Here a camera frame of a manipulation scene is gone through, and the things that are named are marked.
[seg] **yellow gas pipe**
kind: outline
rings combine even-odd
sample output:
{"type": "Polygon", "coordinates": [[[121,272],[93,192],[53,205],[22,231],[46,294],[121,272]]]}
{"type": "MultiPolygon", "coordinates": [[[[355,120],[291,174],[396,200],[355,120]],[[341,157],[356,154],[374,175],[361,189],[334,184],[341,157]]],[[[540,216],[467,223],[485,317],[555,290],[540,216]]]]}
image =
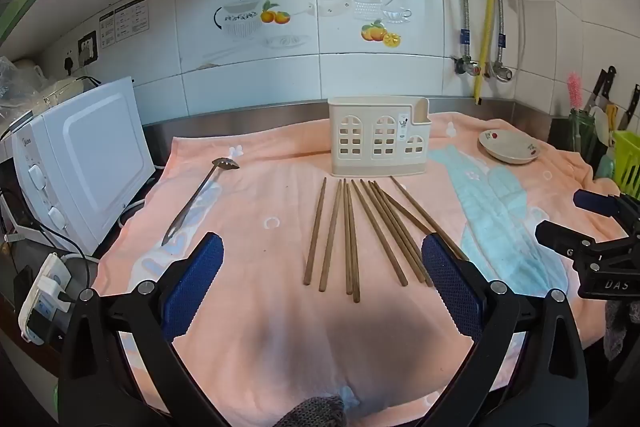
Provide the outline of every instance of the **yellow gas pipe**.
{"type": "Polygon", "coordinates": [[[474,81],[474,99],[476,100],[476,105],[480,103],[480,90],[482,89],[482,80],[484,78],[484,67],[486,65],[486,60],[489,55],[489,48],[491,47],[491,36],[492,36],[492,22],[494,20],[494,1],[495,0],[486,0],[486,10],[484,12],[484,29],[482,30],[482,48],[480,48],[480,74],[476,76],[474,81]]]}

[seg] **green basket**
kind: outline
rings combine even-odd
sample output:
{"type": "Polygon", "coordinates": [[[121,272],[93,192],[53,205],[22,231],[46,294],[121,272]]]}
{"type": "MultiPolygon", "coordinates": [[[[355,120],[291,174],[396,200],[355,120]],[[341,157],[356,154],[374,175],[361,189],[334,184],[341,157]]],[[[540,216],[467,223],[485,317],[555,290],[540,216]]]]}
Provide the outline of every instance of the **green basket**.
{"type": "Polygon", "coordinates": [[[637,198],[640,194],[640,136],[631,131],[615,131],[616,166],[613,181],[621,192],[637,198]]]}

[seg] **wooden chopstick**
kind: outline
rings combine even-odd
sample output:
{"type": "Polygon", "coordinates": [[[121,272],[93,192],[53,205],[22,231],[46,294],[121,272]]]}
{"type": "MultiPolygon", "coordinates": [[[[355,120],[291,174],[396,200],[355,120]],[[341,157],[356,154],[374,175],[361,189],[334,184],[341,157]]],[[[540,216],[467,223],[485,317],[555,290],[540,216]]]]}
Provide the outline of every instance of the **wooden chopstick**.
{"type": "Polygon", "coordinates": [[[353,283],[353,302],[360,302],[360,273],[358,271],[358,245],[356,243],[356,222],[353,217],[353,201],[351,190],[347,184],[347,200],[349,201],[349,233],[351,239],[351,279],[353,283]]]}
{"type": "Polygon", "coordinates": [[[394,198],[392,198],[388,192],[385,192],[384,190],[382,192],[384,192],[386,199],[389,200],[394,207],[400,210],[400,212],[402,212],[402,214],[406,216],[406,218],[411,221],[421,232],[423,232],[425,235],[429,235],[432,232],[424,223],[422,223],[417,217],[415,217],[414,214],[409,212],[406,208],[404,208],[404,206],[402,206],[402,204],[398,203],[394,198]]]}
{"type": "Polygon", "coordinates": [[[326,189],[326,177],[322,182],[320,189],[320,197],[318,198],[318,206],[316,207],[316,220],[314,221],[314,230],[311,233],[311,245],[309,245],[309,255],[306,258],[305,278],[303,283],[306,286],[311,284],[311,276],[314,271],[314,259],[316,258],[316,243],[318,242],[318,230],[320,230],[320,216],[322,214],[322,203],[324,202],[324,190],[326,189]]]}
{"type": "Polygon", "coordinates": [[[342,203],[344,207],[344,263],[346,270],[346,285],[347,295],[353,294],[353,274],[351,268],[351,232],[350,232],[350,219],[349,219],[349,196],[347,194],[347,180],[342,180],[342,203]]]}
{"type": "Polygon", "coordinates": [[[402,187],[402,185],[398,182],[398,180],[396,180],[393,176],[389,176],[389,177],[398,186],[402,194],[404,194],[404,197],[406,197],[409,201],[411,201],[415,209],[418,212],[420,212],[420,214],[422,214],[422,217],[426,219],[427,223],[429,223],[431,228],[435,230],[436,233],[444,240],[444,242],[449,245],[449,248],[453,250],[453,253],[456,255],[456,257],[458,259],[461,259],[462,261],[468,261],[469,258],[466,256],[466,254],[462,250],[460,250],[460,247],[452,240],[452,238],[449,237],[449,235],[447,235],[447,233],[435,222],[435,220],[429,214],[427,214],[427,211],[424,208],[422,208],[416,200],[414,200],[412,195],[409,194],[404,187],[402,187]]]}
{"type": "Polygon", "coordinates": [[[326,282],[329,279],[329,265],[331,263],[331,253],[334,249],[335,223],[340,210],[340,201],[342,196],[342,181],[338,182],[338,188],[335,191],[334,209],[331,213],[331,223],[329,224],[329,236],[326,238],[326,248],[324,249],[324,261],[322,261],[322,273],[320,274],[320,285],[318,290],[321,292],[326,290],[326,282]]]}
{"type": "Polygon", "coordinates": [[[402,251],[402,254],[404,254],[404,258],[409,263],[409,266],[411,266],[411,269],[414,271],[417,280],[419,282],[425,282],[424,275],[418,267],[418,264],[415,262],[415,257],[412,253],[411,245],[407,240],[405,240],[402,232],[400,231],[400,228],[394,222],[394,218],[391,216],[389,209],[386,207],[385,201],[382,199],[380,194],[378,194],[376,186],[372,182],[369,182],[369,185],[371,190],[370,196],[372,195],[372,197],[374,198],[374,205],[380,213],[380,216],[382,216],[382,219],[385,221],[389,232],[391,232],[391,235],[394,236],[398,247],[402,251]]]}
{"type": "MultiPolygon", "coordinates": [[[[388,257],[389,262],[391,263],[391,266],[393,266],[394,271],[396,272],[396,275],[398,276],[398,280],[400,281],[400,284],[402,286],[407,286],[409,283],[408,283],[406,277],[404,276],[404,272],[402,272],[402,268],[398,264],[398,260],[396,259],[396,256],[394,255],[393,250],[391,250],[391,247],[389,246],[388,242],[386,241],[385,235],[382,233],[382,230],[380,230],[380,226],[376,222],[376,218],[374,217],[373,212],[371,212],[371,209],[369,208],[369,205],[367,204],[367,201],[365,200],[364,196],[360,192],[360,190],[359,190],[358,186],[356,185],[355,181],[352,180],[352,182],[353,182],[353,188],[355,188],[356,194],[358,195],[358,199],[360,200],[360,203],[362,204],[362,207],[364,208],[364,211],[367,214],[367,217],[369,217],[369,220],[371,222],[371,226],[373,227],[373,230],[376,231],[376,235],[378,236],[378,239],[380,240],[380,244],[382,245],[382,248],[385,250],[386,256],[388,257]]],[[[367,185],[365,184],[365,182],[362,181],[362,180],[360,180],[360,182],[362,183],[362,186],[365,188],[365,190],[367,190],[367,185]]]]}
{"type": "Polygon", "coordinates": [[[377,188],[378,194],[380,195],[382,200],[385,202],[386,207],[391,212],[391,216],[394,218],[396,224],[400,228],[400,232],[402,232],[402,235],[404,235],[406,239],[405,244],[407,244],[407,242],[409,243],[410,251],[414,253],[415,262],[418,265],[418,268],[420,269],[420,271],[422,272],[422,275],[424,275],[424,279],[425,279],[425,282],[427,283],[427,286],[432,287],[433,281],[431,280],[431,277],[429,277],[429,274],[427,273],[427,269],[424,267],[424,264],[422,264],[422,259],[421,259],[422,252],[418,248],[418,245],[415,244],[414,238],[411,237],[411,234],[406,229],[404,223],[402,222],[402,219],[400,219],[400,216],[398,216],[396,211],[391,206],[391,203],[389,203],[388,198],[386,197],[385,191],[382,190],[382,188],[380,188],[380,185],[378,185],[378,182],[373,182],[373,185],[375,188],[377,188]]]}

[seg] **metal backsplash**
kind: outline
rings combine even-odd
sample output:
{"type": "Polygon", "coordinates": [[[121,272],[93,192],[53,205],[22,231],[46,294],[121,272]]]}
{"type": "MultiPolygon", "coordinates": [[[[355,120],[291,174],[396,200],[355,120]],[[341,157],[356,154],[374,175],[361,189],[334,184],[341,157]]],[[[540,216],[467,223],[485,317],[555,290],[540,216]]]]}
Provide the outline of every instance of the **metal backsplash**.
{"type": "MultiPolygon", "coordinates": [[[[495,98],[485,98],[481,105],[476,105],[472,98],[434,96],[429,97],[429,111],[431,114],[460,112],[480,120],[498,118],[544,141],[549,136],[552,120],[548,114],[521,103],[495,98]]],[[[329,105],[326,100],[313,100],[187,116],[145,125],[143,129],[151,158],[156,165],[164,165],[171,154],[171,142],[175,136],[184,138],[237,136],[324,118],[329,118],[329,105]]]]}

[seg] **white microwave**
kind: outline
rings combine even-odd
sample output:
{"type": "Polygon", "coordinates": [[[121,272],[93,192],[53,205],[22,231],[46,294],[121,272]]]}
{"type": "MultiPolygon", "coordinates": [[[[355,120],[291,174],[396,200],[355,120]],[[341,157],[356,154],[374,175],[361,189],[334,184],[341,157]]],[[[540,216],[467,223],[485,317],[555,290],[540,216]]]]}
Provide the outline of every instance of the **white microwave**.
{"type": "Polygon", "coordinates": [[[2,215],[19,237],[76,251],[36,219],[90,255],[153,172],[131,77],[121,78],[46,110],[0,142],[2,215]]]}

